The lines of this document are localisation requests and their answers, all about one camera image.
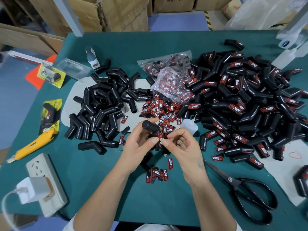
tattoo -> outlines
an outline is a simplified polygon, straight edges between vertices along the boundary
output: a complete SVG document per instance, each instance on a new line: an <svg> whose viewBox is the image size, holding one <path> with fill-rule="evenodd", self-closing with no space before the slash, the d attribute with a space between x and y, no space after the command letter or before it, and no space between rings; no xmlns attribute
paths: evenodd
<svg viewBox="0 0 308 231"><path fill-rule="evenodd" d="M197 163L198 163L198 167L202 169L202 166L201 166L201 157L199 156L198 159L197 159Z"/></svg>

fingernail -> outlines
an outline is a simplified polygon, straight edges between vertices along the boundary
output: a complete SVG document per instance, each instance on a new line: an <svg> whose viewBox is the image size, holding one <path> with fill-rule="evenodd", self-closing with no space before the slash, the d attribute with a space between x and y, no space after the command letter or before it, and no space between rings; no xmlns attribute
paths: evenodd
<svg viewBox="0 0 308 231"><path fill-rule="evenodd" d="M158 137L153 137L153 139L152 139L152 142L153 143L157 143L159 141L159 138Z"/></svg>
<svg viewBox="0 0 308 231"><path fill-rule="evenodd" d="M167 146L169 145L169 142L168 142L167 140L165 140L165 139L161 139L161 143L162 143L165 147L167 147Z"/></svg>

scissors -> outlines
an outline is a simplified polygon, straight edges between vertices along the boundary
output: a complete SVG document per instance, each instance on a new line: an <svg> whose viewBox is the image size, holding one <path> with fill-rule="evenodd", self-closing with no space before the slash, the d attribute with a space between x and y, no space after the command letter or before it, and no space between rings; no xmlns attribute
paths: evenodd
<svg viewBox="0 0 308 231"><path fill-rule="evenodd" d="M233 198L235 199L239 209L242 211L242 213L246 217L248 217L250 220L252 220L253 222L255 222L258 225L267 225L267 224L272 222L273 216L272 216L270 211L277 208L278 201L277 201L277 198L276 198L274 192L267 185L265 185L263 182L260 182L258 180L249 179L249 178L238 178L238 180L236 180L235 178L233 178L230 175L228 175L227 173L221 171L219 168L217 168L213 164L207 162L206 160L205 160L205 163L208 166L210 166L211 169L214 170L219 176L221 176L223 179L225 179L226 182L229 183L229 185L232 186L231 193L233 195ZM254 184L258 184L260 186L263 186L270 193L271 204L270 205L266 204L246 183L254 183ZM246 195L246 194L242 193L241 191L239 191L238 190L239 185L241 185L243 188L245 188L249 192L250 195ZM263 219L257 220L255 218L253 218L252 216L250 216L246 212L245 208L243 207L243 205L240 201L240 198L251 202L252 204L256 205L260 210L262 210L264 212Z"/></svg>

forearm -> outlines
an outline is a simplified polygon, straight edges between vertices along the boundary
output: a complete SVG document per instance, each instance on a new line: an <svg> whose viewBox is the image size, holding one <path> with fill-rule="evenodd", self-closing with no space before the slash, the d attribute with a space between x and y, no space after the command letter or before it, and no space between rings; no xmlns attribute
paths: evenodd
<svg viewBox="0 0 308 231"><path fill-rule="evenodd" d="M202 231L235 231L236 221L206 178L191 185Z"/></svg>
<svg viewBox="0 0 308 231"><path fill-rule="evenodd" d="M75 231L109 231L129 173L119 166L105 177L74 218Z"/></svg>

scissor blade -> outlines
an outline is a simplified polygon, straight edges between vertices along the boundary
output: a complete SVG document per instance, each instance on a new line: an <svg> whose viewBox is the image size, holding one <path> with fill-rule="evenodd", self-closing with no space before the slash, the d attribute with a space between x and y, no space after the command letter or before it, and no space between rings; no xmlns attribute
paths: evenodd
<svg viewBox="0 0 308 231"><path fill-rule="evenodd" d="M210 162L204 161L208 166L211 167L212 170L214 170L219 176L221 176L223 179L226 180L231 186L237 187L242 182L239 180L236 180L235 178L231 177L229 174L225 173L224 171L221 171L219 168L211 164Z"/></svg>

